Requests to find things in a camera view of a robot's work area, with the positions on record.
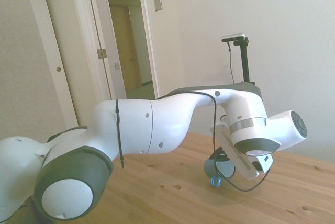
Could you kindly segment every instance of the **wood grain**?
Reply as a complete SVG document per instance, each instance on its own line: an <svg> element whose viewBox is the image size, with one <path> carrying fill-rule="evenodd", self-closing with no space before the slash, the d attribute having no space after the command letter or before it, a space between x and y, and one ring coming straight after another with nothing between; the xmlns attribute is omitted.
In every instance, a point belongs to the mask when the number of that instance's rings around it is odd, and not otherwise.
<svg viewBox="0 0 335 224"><path fill-rule="evenodd" d="M97 207L70 224L93 223L335 223L335 164L274 153L265 181L251 192L227 182L210 185L204 162L211 137L188 133L173 152L119 160ZM250 188L237 172L232 181Z"/></svg>

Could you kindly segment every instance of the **cable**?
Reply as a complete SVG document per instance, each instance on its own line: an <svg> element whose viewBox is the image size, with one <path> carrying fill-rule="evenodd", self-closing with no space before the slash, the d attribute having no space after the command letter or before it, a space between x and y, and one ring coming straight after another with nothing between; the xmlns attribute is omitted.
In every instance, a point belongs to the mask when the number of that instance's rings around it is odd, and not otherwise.
<svg viewBox="0 0 335 224"><path fill-rule="evenodd" d="M231 73L231 77L232 77L232 82L235 83L235 80L234 80L234 76L232 75L232 69L231 69L231 48L230 48L230 43L227 42L228 44L228 48L229 48L229 60L230 60L230 73Z"/></svg>
<svg viewBox="0 0 335 224"><path fill-rule="evenodd" d="M120 135L120 117L119 117L119 100L116 100L116 125L117 125L117 140L119 142L119 152L120 152L120 160L121 166L124 168L124 156L122 155L122 146L121 146L121 135Z"/></svg>
<svg viewBox="0 0 335 224"><path fill-rule="evenodd" d="M170 96L173 96L173 95L177 95L177 94L183 94L183 93L192 93L192 94L199 94L199 95L205 95L205 96L208 96L210 97L213 102L214 102L214 126L213 126L213 150L214 150L214 154L215 154L215 151L216 151L216 148L215 148L215 128L216 128L216 111L217 111L217 104L216 104L216 100L215 98L210 95L210 94L207 94L207 93L203 93L203 92L196 92L196 91L182 91L182 92L176 92L176 93L172 93L172 94L168 94L168 95L165 95L165 96L162 96L162 97L159 97L157 99L162 99L162 98L165 98L165 97L170 97ZM235 187L237 190L239 191L242 191L242 192L249 192L251 190L254 190L256 187L258 187L264 180L265 178L267 177L267 175L269 174L270 172L270 169L267 171L267 173L264 175L264 177L261 179L261 181L259 181L255 186L251 187L250 189L241 189L239 188L238 186L236 186L233 182L230 181L230 179L226 178L218 169L217 165L216 165L216 155L214 155L214 168L215 168L215 171L216 173L224 178L226 181L229 182L230 185L232 185L233 187Z"/></svg>

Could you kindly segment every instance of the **door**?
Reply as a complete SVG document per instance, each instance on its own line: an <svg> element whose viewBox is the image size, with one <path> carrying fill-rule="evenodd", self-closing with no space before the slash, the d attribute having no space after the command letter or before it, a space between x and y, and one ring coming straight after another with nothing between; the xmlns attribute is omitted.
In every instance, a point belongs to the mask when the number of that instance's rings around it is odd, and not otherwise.
<svg viewBox="0 0 335 224"><path fill-rule="evenodd" d="M142 80L132 36L129 8L127 6L111 6L110 12L125 90L140 88L142 87Z"/></svg>
<svg viewBox="0 0 335 224"><path fill-rule="evenodd" d="M78 126L46 0L0 0L0 139Z"/></svg>
<svg viewBox="0 0 335 224"><path fill-rule="evenodd" d="M123 60L120 59L119 52L118 52L118 42L115 37L115 31L114 26L118 26L113 23L112 17L111 17L111 10L109 6L108 0L94 0L96 1L96 13L99 15L99 23L101 25L101 31L102 35L100 35L100 40L103 40L104 47L106 48L106 54L109 62L110 67L110 73L111 73L111 79L113 81L113 88L116 98L126 98L126 90L128 89L128 81L124 80L125 77L122 76L123 72L123 65L125 67L127 64L122 63ZM150 70L152 73L152 83L153 88L155 92L155 96L158 97L158 88L157 88L157 77L155 73L155 67L154 67L154 60L153 60L153 53L151 50L151 39L148 35L148 28L146 27L146 38L147 38L147 44L149 50L149 58L150 58ZM136 58L131 57L130 59L132 62L132 65L138 66L138 61Z"/></svg>

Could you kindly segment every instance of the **gray joint cover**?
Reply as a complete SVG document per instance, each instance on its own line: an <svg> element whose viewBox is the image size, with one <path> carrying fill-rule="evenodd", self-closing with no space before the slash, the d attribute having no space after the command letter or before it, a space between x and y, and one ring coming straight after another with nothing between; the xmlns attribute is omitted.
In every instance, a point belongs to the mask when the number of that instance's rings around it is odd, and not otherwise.
<svg viewBox="0 0 335 224"><path fill-rule="evenodd" d="M235 144L235 148L243 154L253 150L275 152L279 147L277 142L263 138L245 139Z"/></svg>
<svg viewBox="0 0 335 224"><path fill-rule="evenodd" d="M114 166L110 158L93 147L79 147L55 158L43 167L37 177L35 184L36 208L47 218L59 220L48 215L43 209L43 193L57 181L65 179L79 180L91 188L93 201L85 213L67 220L81 218L98 204L113 169Z"/></svg>
<svg viewBox="0 0 335 224"><path fill-rule="evenodd" d="M247 82L241 82L241 83L229 84L229 85L186 87L186 88L175 89L174 91L171 91L169 95L178 94L182 92L188 92L188 91L203 91L206 89L232 89L235 91L251 92L251 93L254 93L260 96L260 98L262 98L261 90L257 86L247 83Z"/></svg>

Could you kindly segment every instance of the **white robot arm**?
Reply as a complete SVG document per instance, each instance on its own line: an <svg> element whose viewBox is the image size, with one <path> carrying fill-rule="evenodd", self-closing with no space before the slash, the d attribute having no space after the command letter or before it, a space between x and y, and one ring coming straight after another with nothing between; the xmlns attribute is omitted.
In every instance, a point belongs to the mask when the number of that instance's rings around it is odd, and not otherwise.
<svg viewBox="0 0 335 224"><path fill-rule="evenodd" d="M87 129L69 130L45 144L24 137L0 141L0 223L33 193L45 216L80 218L98 203L116 157L173 151L194 109L215 103L227 114L216 125L216 138L247 179L270 168L271 153L307 137L293 111L268 118L260 90L249 83L179 89L157 100L105 101Z"/></svg>

